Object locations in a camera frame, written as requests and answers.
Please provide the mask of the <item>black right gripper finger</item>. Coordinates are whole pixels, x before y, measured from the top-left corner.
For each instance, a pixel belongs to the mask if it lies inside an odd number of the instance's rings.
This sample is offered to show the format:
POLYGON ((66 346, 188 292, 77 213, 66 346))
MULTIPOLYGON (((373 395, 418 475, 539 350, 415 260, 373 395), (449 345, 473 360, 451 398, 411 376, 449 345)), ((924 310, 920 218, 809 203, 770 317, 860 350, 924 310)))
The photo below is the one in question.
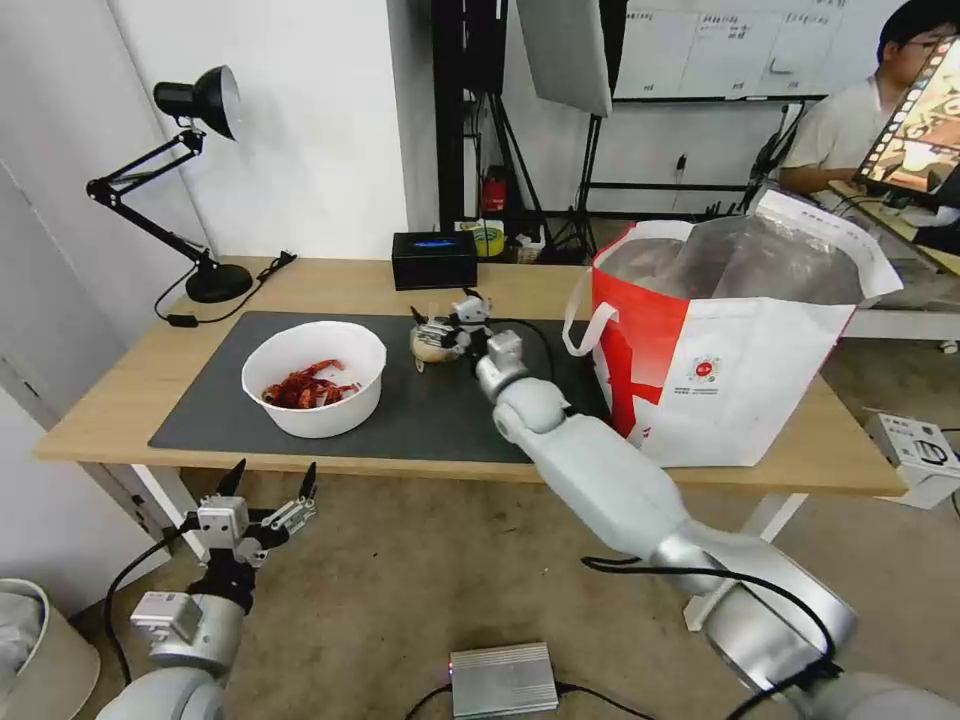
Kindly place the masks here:
POLYGON ((460 356, 459 350, 443 347, 437 338, 413 338, 413 357, 418 372, 424 372, 427 365, 450 363, 460 356))
POLYGON ((448 316, 422 313, 414 306, 410 306, 410 312, 414 320, 414 327, 410 331, 411 338, 447 338, 458 334, 458 329, 448 316))

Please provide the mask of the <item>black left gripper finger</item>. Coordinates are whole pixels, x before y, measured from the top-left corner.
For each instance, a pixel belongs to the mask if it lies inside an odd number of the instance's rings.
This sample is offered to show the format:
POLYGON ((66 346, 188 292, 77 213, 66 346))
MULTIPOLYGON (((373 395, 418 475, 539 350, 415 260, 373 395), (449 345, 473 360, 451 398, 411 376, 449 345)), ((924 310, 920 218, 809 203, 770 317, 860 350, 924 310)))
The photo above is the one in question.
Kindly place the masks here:
POLYGON ((197 510, 199 516, 213 514, 243 516, 246 513, 246 501, 237 494, 245 467, 246 459, 242 458, 221 478, 215 492, 201 500, 197 510))
POLYGON ((317 463, 312 462, 303 477, 297 497, 285 502, 278 509, 268 511, 252 527, 274 533, 286 531, 288 535, 299 532, 317 512, 314 500, 316 479, 317 463))

